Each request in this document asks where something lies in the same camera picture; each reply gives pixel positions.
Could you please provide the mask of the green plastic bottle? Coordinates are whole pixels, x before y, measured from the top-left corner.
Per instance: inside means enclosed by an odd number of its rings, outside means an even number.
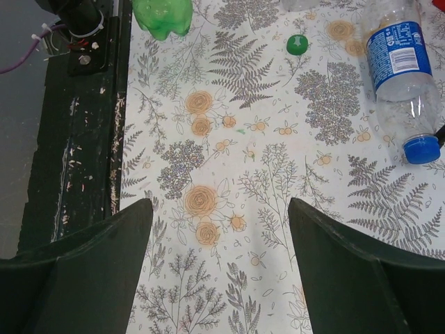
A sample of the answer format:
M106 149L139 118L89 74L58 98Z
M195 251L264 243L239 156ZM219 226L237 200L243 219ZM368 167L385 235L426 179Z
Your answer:
M164 41L171 33L185 36L189 32L191 0L133 0L131 5L139 27L156 40Z

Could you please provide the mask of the green bottle cap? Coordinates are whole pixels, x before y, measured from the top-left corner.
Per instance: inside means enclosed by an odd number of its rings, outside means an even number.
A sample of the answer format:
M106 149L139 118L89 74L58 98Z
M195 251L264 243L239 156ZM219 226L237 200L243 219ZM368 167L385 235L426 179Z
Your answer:
M290 55L301 56L309 48L309 41L305 35L292 35L286 43L286 50Z

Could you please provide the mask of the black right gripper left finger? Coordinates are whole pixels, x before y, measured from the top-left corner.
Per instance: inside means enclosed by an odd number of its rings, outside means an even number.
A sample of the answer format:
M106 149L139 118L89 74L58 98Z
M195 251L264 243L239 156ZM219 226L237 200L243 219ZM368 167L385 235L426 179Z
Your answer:
M125 333L153 221L150 199L1 261L2 333Z

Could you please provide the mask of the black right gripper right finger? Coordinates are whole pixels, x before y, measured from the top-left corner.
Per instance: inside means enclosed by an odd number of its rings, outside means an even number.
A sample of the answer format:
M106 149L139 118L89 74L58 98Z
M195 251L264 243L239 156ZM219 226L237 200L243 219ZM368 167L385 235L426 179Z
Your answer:
M301 199L288 214L314 333L444 332L444 261L378 241Z

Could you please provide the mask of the clear bottle lemon label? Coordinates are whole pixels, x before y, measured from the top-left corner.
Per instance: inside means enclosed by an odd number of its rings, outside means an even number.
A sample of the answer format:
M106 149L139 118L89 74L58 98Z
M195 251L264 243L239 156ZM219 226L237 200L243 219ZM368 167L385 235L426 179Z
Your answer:
M315 8L320 4L320 0L281 0L283 9L288 12L298 12Z

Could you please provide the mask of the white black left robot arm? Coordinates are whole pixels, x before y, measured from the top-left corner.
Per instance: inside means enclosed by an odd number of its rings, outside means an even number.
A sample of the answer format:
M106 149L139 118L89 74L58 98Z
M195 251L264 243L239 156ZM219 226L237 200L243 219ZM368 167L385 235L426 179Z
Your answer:
M36 0L41 9L52 13L75 38L86 38L101 31L115 12L113 0Z

